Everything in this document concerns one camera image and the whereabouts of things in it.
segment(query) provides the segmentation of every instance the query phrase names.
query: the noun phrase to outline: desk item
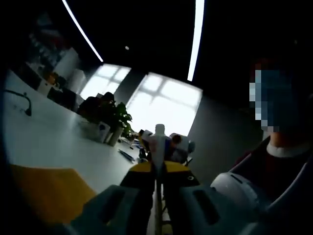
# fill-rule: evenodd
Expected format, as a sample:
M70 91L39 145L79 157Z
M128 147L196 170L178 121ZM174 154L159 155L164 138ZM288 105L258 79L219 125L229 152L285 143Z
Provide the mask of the desk item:
M48 83L47 81L41 80L37 91L39 93L43 94L44 96L48 96L52 87L53 86L50 83Z
M110 126L101 121L98 125L98 131L100 143L105 143L106 137L110 131Z
M122 154L127 160L131 161L132 163L135 161L135 159L131 155L129 155L128 153L126 153L120 149L118 150L118 152L120 154Z
M117 140L120 138L121 134L123 133L124 128L123 127L117 127L117 129L113 132L112 137L109 140L109 145L115 146Z

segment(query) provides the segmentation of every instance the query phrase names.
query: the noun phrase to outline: window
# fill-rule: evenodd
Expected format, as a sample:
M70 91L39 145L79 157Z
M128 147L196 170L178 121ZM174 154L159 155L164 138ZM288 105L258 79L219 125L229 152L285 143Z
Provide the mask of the window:
M127 104L133 117L132 129L154 132L155 125L162 123L166 135L178 133L187 136L201 97L202 90L196 87L150 73Z
M130 68L117 65L101 66L80 93L81 97L87 99L90 96L96 97L98 93L115 93L130 70Z

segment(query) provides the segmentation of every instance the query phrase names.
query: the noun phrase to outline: black ceiling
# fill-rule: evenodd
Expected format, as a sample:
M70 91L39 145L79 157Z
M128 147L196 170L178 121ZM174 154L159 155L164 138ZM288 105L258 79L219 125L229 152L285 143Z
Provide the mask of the black ceiling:
M105 63L187 80L194 0L67 2ZM49 13L78 53L99 63L62 2L54 2ZM311 22L309 8L299 3L206 0L192 84L220 101L248 106L251 61L285 56L296 47L311 52Z

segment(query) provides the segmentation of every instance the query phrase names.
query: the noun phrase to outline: white collar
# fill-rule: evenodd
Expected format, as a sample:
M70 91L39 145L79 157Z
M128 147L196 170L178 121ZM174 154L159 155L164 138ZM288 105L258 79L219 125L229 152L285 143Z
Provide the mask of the white collar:
M268 146L266 147L267 152L278 158L292 158L299 156L306 151L310 149L311 145L309 142L302 143L300 145L297 145L295 147L289 147L289 148L283 148L283 147L275 147L268 143Z

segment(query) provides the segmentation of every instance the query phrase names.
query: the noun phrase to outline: white desk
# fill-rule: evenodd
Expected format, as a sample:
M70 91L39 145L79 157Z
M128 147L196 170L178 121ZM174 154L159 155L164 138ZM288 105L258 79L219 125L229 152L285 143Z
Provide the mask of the white desk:
M10 73L6 89L27 93L32 101L32 116L21 109L27 100L5 94L4 140L9 161L28 167L74 168L96 192L119 184L130 167L118 149L138 156L138 150L117 143L115 147L88 140L76 113L54 103Z

